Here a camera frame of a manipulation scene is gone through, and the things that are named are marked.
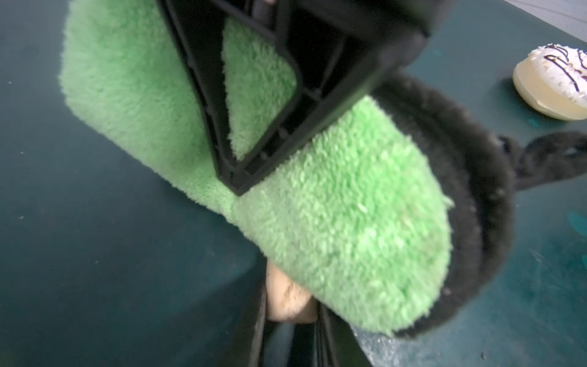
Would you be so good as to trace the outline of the small sickle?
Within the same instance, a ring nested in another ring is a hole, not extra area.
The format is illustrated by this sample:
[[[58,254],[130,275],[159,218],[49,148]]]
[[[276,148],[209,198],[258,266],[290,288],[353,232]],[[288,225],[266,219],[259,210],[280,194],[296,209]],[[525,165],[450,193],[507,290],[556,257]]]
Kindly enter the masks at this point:
[[[270,261],[266,268],[265,287],[269,321],[294,324],[317,322],[318,305],[312,294]]]

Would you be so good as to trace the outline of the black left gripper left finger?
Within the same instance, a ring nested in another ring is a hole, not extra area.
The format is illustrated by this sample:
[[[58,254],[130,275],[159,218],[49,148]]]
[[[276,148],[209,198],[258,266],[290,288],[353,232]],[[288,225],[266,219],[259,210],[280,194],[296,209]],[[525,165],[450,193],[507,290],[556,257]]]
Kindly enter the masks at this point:
[[[267,313],[265,278],[255,284],[230,333],[226,351],[220,359],[222,367],[263,366],[264,326]]]

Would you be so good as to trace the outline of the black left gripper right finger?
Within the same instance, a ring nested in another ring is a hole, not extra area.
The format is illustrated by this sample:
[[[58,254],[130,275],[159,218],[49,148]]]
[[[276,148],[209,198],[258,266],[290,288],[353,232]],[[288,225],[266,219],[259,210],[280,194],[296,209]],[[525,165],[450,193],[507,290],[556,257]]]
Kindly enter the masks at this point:
[[[371,367],[350,325],[319,304],[316,326],[316,365],[323,367]]]

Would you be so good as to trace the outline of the green and black rag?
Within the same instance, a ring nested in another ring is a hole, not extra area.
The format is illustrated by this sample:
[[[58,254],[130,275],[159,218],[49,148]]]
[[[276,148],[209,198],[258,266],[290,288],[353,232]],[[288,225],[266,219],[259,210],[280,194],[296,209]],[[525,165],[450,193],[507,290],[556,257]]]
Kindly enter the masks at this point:
[[[586,171],[584,133],[521,147],[402,75],[237,196],[216,175],[153,1],[70,3],[61,88],[77,118],[224,216],[314,298],[388,335],[444,324],[492,281],[515,191]]]

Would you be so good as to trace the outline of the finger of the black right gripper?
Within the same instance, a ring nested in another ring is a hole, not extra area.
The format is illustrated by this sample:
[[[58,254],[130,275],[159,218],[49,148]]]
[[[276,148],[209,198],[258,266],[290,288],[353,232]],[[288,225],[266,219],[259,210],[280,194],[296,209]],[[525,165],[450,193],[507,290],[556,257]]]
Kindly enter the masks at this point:
[[[200,104],[220,181],[242,195],[315,134],[412,63],[429,37],[426,1],[160,1]],[[293,70],[293,96],[242,159],[229,143],[223,29],[235,19]]]

